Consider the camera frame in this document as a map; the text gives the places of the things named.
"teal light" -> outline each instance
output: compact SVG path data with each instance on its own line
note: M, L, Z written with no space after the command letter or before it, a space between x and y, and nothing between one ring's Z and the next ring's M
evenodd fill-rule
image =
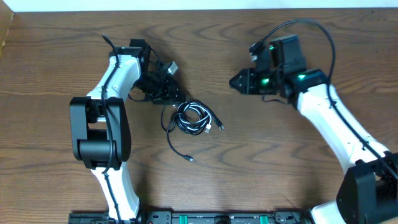
M263 78L261 80L261 85L266 85L267 83L269 83L269 78Z
M305 75L299 75L297 78L298 78L299 80L303 80L303 79L305 78Z

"robotic arm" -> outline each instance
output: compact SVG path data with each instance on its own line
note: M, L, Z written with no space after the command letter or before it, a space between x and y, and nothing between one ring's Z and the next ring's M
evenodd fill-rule
M314 21L303 21L320 26ZM266 38L291 23L280 25ZM355 120L330 84L330 77L319 69L306 69L297 35L276 38L268 47L264 45L266 38L251 47L256 67L241 70L229 84L242 94L279 94L286 98L311 121L335 153L345 179L336 200L311 209L313 222L380 223L398 216L394 177L398 155L391 154ZM271 61L275 70L271 70ZM342 118L366 141L366 147Z
M115 220L130 220L137 218L139 198L132 188L126 164L131 151L131 134L124 102L134 87L146 94L147 101L156 104L181 104L185 102L185 95L172 77L178 69L175 62L163 64L158 59L157 70L148 71L152 49L144 40L132 39L128 47L115 49L116 53L109 53L109 67L94 90L70 102L72 144L75 158L83 161L101 184L109 216ZM115 69L116 57L119 66ZM104 85L106 108L101 104ZM106 121L105 110L111 126L113 151L109 149L109 127L91 129L88 125Z

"white wall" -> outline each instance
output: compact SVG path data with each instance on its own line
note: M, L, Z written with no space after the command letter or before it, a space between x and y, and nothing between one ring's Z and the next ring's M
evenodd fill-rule
M14 12L398 7L398 0L4 0Z

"black cable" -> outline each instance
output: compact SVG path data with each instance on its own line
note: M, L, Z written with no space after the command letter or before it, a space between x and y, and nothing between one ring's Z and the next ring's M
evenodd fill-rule
M272 217L271 217L271 218L275 221L276 224L281 224L281 223L278 222L277 219L276 219L276 213L277 213L277 212L283 212L283 211L285 211L285 212L290 212L290 214L292 214L293 219L294 219L294 221L296 222L296 224L299 224L299 223L300 223L299 221L297 221L297 219L296 219L296 217L294 216L294 214L293 214L292 211L290 211L290 210L288 210L288 209L283 209L283 208L281 208L281 209L275 210L274 213L272 214Z
M330 93L330 83L331 83L331 76L333 74L333 69L335 67L335 61L336 61L335 43L334 43L333 38L331 37L330 33L319 22L314 21L312 19L296 19L296 20L293 20L293 21L284 22L283 24L277 26L275 29L273 29L271 32L269 32L269 34L267 34L259 42L257 42L254 45L252 45L251 51L253 51L253 49L255 50L258 46L260 46L262 44L262 42L264 42L268 37L270 37L278 29L280 29L280 28L282 28L282 27L284 27L286 25L296 23L296 22L302 22L304 24L310 24L310 25L316 26L326 35L327 39L329 40L330 47L331 47L331 65L330 65L330 70L329 70L329 75L328 75L328 81L327 81L327 84L326 84L326 92L328 94L328 99L329 99L330 105L336 111L336 114L339 116L339 118L342 120L342 122L355 135L355 137L358 138L358 140L363 144L363 146L366 149L368 149L379 160L379 162L390 172L390 174L392 176L394 176L395 179L398 179L398 175L396 174L396 172L382 159L382 157L369 145L369 143L367 141L365 141L355 131L355 129L349 124L349 122L344 118L344 116L338 110L338 108L336 106L336 102L333 101L333 99L331 97L331 93Z
M216 123L217 127L220 130L224 129L223 123L220 121L220 119L217 118L214 112L199 100L191 101L189 100L189 98L187 98L187 101L179 105L177 111L171 116L167 128L165 128L165 126L163 125L163 114L165 109L166 105L164 105L162 113L160 115L160 124L162 125L162 129L166 132L167 142L173 152L190 162L193 161L193 158L189 155L179 153L170 142L169 133L171 133L176 126L185 134L191 134L193 136L201 134L204 130L206 130L206 132L209 132L212 121ZM188 110L196 113L199 117L199 120L190 121L185 114L185 112Z
M108 165L106 165L105 170L102 172L102 174L104 174L105 176L105 180L106 180L106 184L108 185L108 190L109 193L111 195L112 201L114 203L114 207L116 209L116 214L118 216L118 220L119 222L121 222L121 217L120 217L120 212L119 212L119 208L118 208L118 204L116 203L116 199L113 195L113 191L111 188L111 184L109 183L109 175L108 175L108 171L111 168L112 165L112 160L113 160L113 134L112 134L112 127L111 127L111 122L109 121L109 116L108 116L108 108L106 107L106 102L105 102L105 94L106 94L106 87L108 86L108 83L111 81L113 75L115 74L116 70L119 68L119 56L118 53L116 51L115 46L112 44L111 40L105 35L102 34L102 38L112 47L114 56L116 57L116 63L114 65L114 68L112 70L112 72L109 74L109 77L106 79L104 85L101 87L101 104L103 107L103 111L104 111L104 117L105 117L105 121L106 121L106 128L108 129L108 136L109 136L109 161L108 161Z

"wood grain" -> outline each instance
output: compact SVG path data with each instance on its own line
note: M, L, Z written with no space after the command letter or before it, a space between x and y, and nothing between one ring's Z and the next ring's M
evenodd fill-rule
M143 204L181 210L307 208L335 198L343 179L333 152L289 106L263 103L228 86L250 67L248 47L277 24L319 19L336 41L333 83L359 122L398 152L397 9L142 11L16 14L0 60L0 223L65 223L72 211L107 210L100 185L74 159L68 104L87 94L117 45L144 38L178 78L222 120L223 132L179 131L169 148L160 106L128 101L129 170ZM326 70L329 46L316 30L300 35L311 67ZM166 117L172 112L168 108Z

